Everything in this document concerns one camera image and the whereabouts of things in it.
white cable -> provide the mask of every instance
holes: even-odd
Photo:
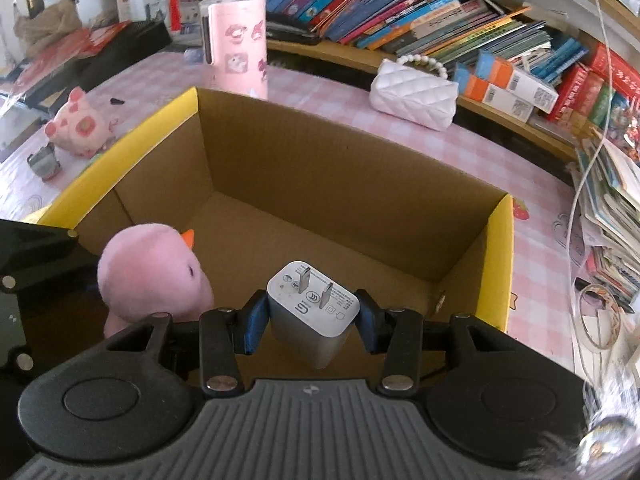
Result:
[[[604,16],[602,15],[602,9],[600,8],[600,0],[595,0],[595,4],[596,4],[596,9],[598,10],[598,17],[600,19],[600,27],[602,28],[602,37],[604,39],[604,45],[607,50],[607,63],[609,65],[609,91],[611,92],[613,89],[613,68],[611,66],[611,50],[609,46],[609,38],[607,37],[607,29],[604,24]],[[587,367],[585,366],[585,363],[584,363],[584,355],[582,354],[582,345],[580,343],[580,338],[578,338],[577,320],[579,320],[580,324],[582,324],[582,317],[581,317],[582,314],[580,312],[579,305],[576,305],[577,300],[574,293],[574,280],[572,279],[571,232],[574,227],[575,210],[578,205],[580,192],[582,191],[582,188],[584,187],[584,184],[586,183],[587,178],[591,173],[591,170],[593,169],[594,164],[596,163],[596,159],[600,154],[600,150],[602,149],[604,142],[607,139],[607,135],[609,133],[610,119],[611,119],[611,106],[609,105],[609,107],[607,107],[607,119],[604,126],[602,140],[598,144],[598,147],[595,153],[593,154],[593,158],[591,159],[591,161],[589,162],[589,165],[585,169],[582,179],[580,181],[580,184],[578,184],[578,187],[575,190],[574,202],[571,204],[571,212],[569,213],[569,225],[567,226],[567,235],[566,235],[567,238],[566,238],[566,244],[565,244],[566,262],[567,262],[568,271],[569,271],[567,279],[568,279],[568,285],[569,285],[569,300],[570,300],[569,311],[571,315],[571,323],[572,323],[572,326],[574,327],[574,332],[576,335],[576,339],[578,341],[577,348],[578,348],[578,354],[580,356],[580,363],[582,364],[582,369],[584,370],[584,374],[586,375],[587,379],[594,386],[597,386],[597,384],[587,372]]]

charger prong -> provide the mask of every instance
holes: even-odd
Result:
[[[302,274],[300,274],[300,284],[298,285],[298,294],[302,294],[309,288],[309,279],[311,278],[311,267],[307,267]]]
[[[334,282],[329,283],[329,285],[326,286],[326,289],[322,291],[322,296],[320,297],[320,308],[324,308],[324,306],[329,303],[332,290],[334,290]]]

small metal object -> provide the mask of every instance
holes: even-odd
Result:
[[[230,392],[238,387],[238,381],[228,375],[216,375],[207,381],[207,388],[214,392]]]
[[[15,358],[15,364],[23,372],[29,372],[33,369],[33,358],[29,354],[19,354],[18,357]]]
[[[326,286],[326,289],[322,291],[322,296],[320,297],[320,308],[324,308],[324,306],[329,303],[331,299],[331,291],[334,290],[334,282],[329,283]]]
[[[311,267],[307,267],[305,271],[300,274],[300,284],[298,285],[298,294],[302,294],[309,288],[309,279],[311,278]]]
[[[382,379],[382,386],[390,392],[405,392],[414,387],[414,381],[406,375],[388,375]]]
[[[14,288],[15,278],[13,276],[3,276],[2,286],[4,286],[4,288]]]
[[[576,465],[581,472],[597,468],[636,445],[636,427],[625,416],[600,421],[580,441]]]

pink checkered tablecloth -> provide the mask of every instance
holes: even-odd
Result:
[[[368,93],[316,76],[269,67],[269,99],[403,144],[511,193],[515,214],[512,308],[508,333],[573,369],[568,316],[566,224],[573,190],[554,176],[469,130],[452,125],[436,132],[372,110]],[[130,132],[191,86],[210,87],[210,75],[181,54],[160,53],[89,92],[89,99],[117,137]],[[111,98],[123,105],[111,105]],[[62,150],[63,171],[43,183],[26,163],[46,144],[39,131],[0,165],[0,218],[19,220],[51,203],[88,161]],[[584,245],[572,237],[572,257],[582,263]]]

paper stack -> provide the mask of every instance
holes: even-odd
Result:
[[[599,141],[585,139],[577,150],[581,174]],[[581,176],[573,177],[577,187]],[[594,247],[587,271],[633,312],[640,290],[640,168],[606,139],[579,202],[585,243]]]

